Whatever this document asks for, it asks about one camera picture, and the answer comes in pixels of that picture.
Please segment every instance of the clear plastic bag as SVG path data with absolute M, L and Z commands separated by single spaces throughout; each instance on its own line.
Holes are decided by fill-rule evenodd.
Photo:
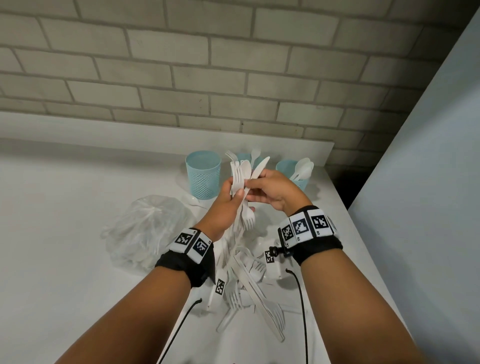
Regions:
M 101 238 L 114 266 L 145 275 L 181 230 L 193 224 L 192 212 L 178 199 L 151 194 L 134 201 Z

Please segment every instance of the person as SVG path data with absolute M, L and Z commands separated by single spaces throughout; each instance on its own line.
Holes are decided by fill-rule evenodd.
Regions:
M 195 225 L 213 242 L 233 223 L 244 194 L 230 197 L 232 179 Z M 246 199 L 270 204 L 287 216 L 311 206 L 283 174 L 263 170 L 246 180 Z M 312 254 L 301 274 L 313 314 L 333 364 L 423 363 L 392 308 L 341 249 Z M 187 301 L 191 282 L 182 270 L 154 268 L 91 326 L 56 364 L 154 364 Z

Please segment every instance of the wire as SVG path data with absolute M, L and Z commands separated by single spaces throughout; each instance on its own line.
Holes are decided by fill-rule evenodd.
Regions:
M 161 357 L 160 361 L 158 362 L 158 364 L 160 364 L 163 359 L 165 358 L 165 355 L 167 355 L 167 351 L 170 349 L 170 346 L 172 345 L 173 341 L 175 340 L 175 337 L 177 336 L 177 334 L 179 333 L 180 331 L 180 327 L 183 325 L 183 322 L 185 321 L 185 319 L 187 318 L 188 314 L 190 313 L 190 311 L 192 310 L 192 308 L 196 305 L 196 304 L 199 304 L 200 302 L 202 301 L 202 299 L 199 299 L 199 300 L 196 300 L 191 306 L 190 308 L 188 309 L 187 313 L 185 314 L 185 316 L 183 317 L 182 321 L 180 322 L 180 325 L 177 329 L 177 331 L 175 331 L 175 334 L 173 335 L 172 337 L 172 340 L 170 340 L 170 343 L 168 344 L 167 348 L 165 349 L 165 352 L 163 353 L 163 356 Z
M 303 315 L 303 330 L 305 331 L 305 363 L 308 364 L 308 342 L 307 342 L 307 321 L 305 319 L 305 307 L 303 306 L 303 296 L 301 294 L 301 288 L 300 288 L 300 282 L 295 273 L 291 271 L 290 269 L 285 269 L 287 273 L 293 274 L 295 277 L 295 280 L 297 281 L 297 285 L 299 287 L 299 293 L 300 293 L 300 301 L 301 301 L 301 313 Z

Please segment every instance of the white countertop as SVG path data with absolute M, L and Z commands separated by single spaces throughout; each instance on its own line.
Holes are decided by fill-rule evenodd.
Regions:
M 0 363 L 54 362 L 139 282 L 141 277 L 112 266 L 99 235 L 140 197 L 180 199 L 188 191 L 184 158 L 0 139 Z M 315 168 L 306 193 L 333 219 L 345 252 L 399 315 L 323 168 Z M 282 219 L 270 206 L 258 214 L 270 220 L 268 231 Z M 266 295 L 299 306 L 295 282 L 281 284 Z M 215 328 L 222 316 L 188 317 L 164 363 L 304 361 L 300 315 L 286 313 L 283 343 L 251 309 L 238 313 L 220 335 Z M 328 363 L 316 325 L 308 325 L 310 362 Z

